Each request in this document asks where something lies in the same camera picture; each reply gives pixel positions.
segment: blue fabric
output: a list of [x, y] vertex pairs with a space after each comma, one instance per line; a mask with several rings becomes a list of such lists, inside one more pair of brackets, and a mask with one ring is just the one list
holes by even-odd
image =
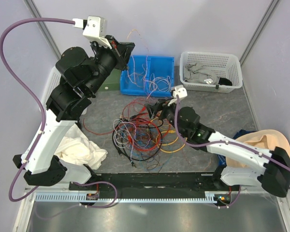
[[[248, 130], [240, 130], [239, 132], [237, 132], [235, 134], [235, 136], [233, 136], [233, 139], [237, 139], [245, 134], [250, 134], [250, 133], [253, 133], [255, 131], [248, 131]], [[218, 155], [218, 158], [219, 158], [219, 162], [218, 162], [218, 166], [222, 166], [222, 165], [227, 165], [226, 163], [226, 157], [225, 156], [222, 156], [222, 155]]]

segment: gray cloth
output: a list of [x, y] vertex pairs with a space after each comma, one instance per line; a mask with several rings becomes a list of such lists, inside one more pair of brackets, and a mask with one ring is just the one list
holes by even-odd
[[219, 83], [219, 77], [212, 70], [204, 67], [202, 63], [195, 62], [185, 65], [184, 81], [216, 85]]

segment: blue plastic bin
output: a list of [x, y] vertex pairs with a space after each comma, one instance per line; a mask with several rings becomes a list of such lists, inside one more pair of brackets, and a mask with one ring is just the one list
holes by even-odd
[[[174, 58], [173, 57], [147, 57], [147, 74], [146, 73], [146, 56], [133, 56], [135, 61], [135, 72], [138, 75], [133, 75], [133, 59], [130, 57], [128, 62], [128, 71], [123, 71], [120, 77], [120, 92], [128, 95], [147, 96], [150, 94], [148, 80], [153, 79], [152, 74], [155, 77], [170, 76], [171, 87], [174, 86]], [[164, 82], [157, 83], [159, 89], [164, 89], [167, 84]], [[170, 92], [154, 91], [151, 96], [153, 97], [170, 97]]]
[[146, 87], [144, 86], [144, 79], [143, 79], [143, 76], [146, 73], [146, 56], [133, 56], [133, 58], [135, 61], [135, 65], [133, 65], [133, 59], [132, 57], [130, 57], [130, 60], [128, 62], [129, 71], [125, 70], [121, 72], [120, 92], [122, 94], [128, 94], [128, 95], [146, 96]]
[[[148, 80], [152, 81], [156, 77], [164, 77], [165, 79], [169, 76], [171, 81], [171, 87], [174, 86], [174, 57], [150, 57], [148, 66]], [[166, 89], [167, 83], [160, 81], [156, 82], [159, 89]], [[150, 83], [146, 83], [146, 91], [148, 94], [152, 92], [149, 89]], [[165, 91], [154, 91], [151, 96], [153, 97], [170, 97], [171, 92]]]

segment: black cable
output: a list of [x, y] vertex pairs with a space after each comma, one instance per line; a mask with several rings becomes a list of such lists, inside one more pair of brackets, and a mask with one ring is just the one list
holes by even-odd
[[135, 165], [134, 164], [134, 162], [133, 161], [148, 161], [149, 159], [151, 159], [151, 158], [153, 158], [153, 157], [155, 157], [155, 155], [160, 151], [160, 148], [161, 148], [161, 146], [162, 146], [162, 143], [163, 143], [163, 140], [162, 140], [162, 133], [161, 133], [161, 131], [158, 129], [158, 132], [159, 132], [159, 134], [160, 134], [160, 137], [161, 137], [161, 140], [160, 140], [160, 144], [159, 144], [159, 147], [158, 147], [158, 149], [156, 150], [156, 152], [152, 155], [152, 156], [150, 156], [150, 157], [148, 157], [148, 158], [146, 158], [146, 159], [135, 159], [135, 158], [130, 158], [130, 156], [127, 154], [127, 152], [126, 152], [126, 150], [125, 150], [125, 148], [124, 147], [118, 147], [119, 146], [119, 144], [115, 141], [118, 137], [118, 135], [116, 134], [116, 137], [115, 137], [115, 139], [114, 139], [114, 135], [115, 135], [115, 132], [117, 132], [117, 130], [119, 129], [119, 123], [117, 124], [117, 126], [115, 127], [116, 128], [116, 130], [114, 130], [113, 131], [113, 134], [112, 134], [112, 141], [113, 141], [113, 145], [114, 145], [114, 147], [116, 148], [116, 150], [117, 150], [117, 152], [118, 152], [118, 154], [119, 155], [124, 155], [125, 157], [127, 157], [128, 158], [128, 160], [129, 160], [129, 162], [132, 164], [132, 165]]
[[[133, 118], [133, 119], [131, 119], [131, 122], [134, 121], [134, 120], [136, 120], [136, 119], [137, 119], [137, 120], [145, 120], [145, 121], [147, 121], [147, 120], [144, 119], [144, 118], [139, 118], [139, 117], [137, 117], [137, 118]], [[156, 128], [162, 127], [162, 126], [163, 126], [163, 120], [158, 119], [158, 121], [161, 121], [161, 122], [162, 122], [159, 126], [157, 126], [157, 127], [150, 127], [149, 125], [147, 125], [146, 127], [151, 128], [151, 129], [156, 129]]]

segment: gray wall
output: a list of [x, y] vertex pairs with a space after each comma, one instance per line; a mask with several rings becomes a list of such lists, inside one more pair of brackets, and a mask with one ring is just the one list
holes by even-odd
[[242, 70], [259, 128], [290, 142], [290, 0], [278, 5]]
[[[22, 0], [0, 0], [0, 35], [6, 27], [31, 17]], [[8, 62], [37, 96], [42, 91], [56, 59], [35, 24], [12, 31], [4, 44]], [[6, 71], [0, 60], [0, 232], [10, 232], [19, 203], [8, 199], [16, 167], [13, 155], [23, 153], [31, 142], [41, 116], [37, 104]], [[14, 196], [22, 196], [24, 181], [16, 184]]]
[[[107, 19], [107, 33], [126, 41], [138, 29], [149, 54], [174, 56], [179, 65], [184, 51], [232, 53], [241, 57], [271, 0], [33, 0], [43, 17], [84, 18], [99, 15]], [[78, 30], [60, 25], [48, 28], [61, 52], [78, 44], [92, 54], [87, 39]], [[137, 33], [134, 54], [147, 54]]]

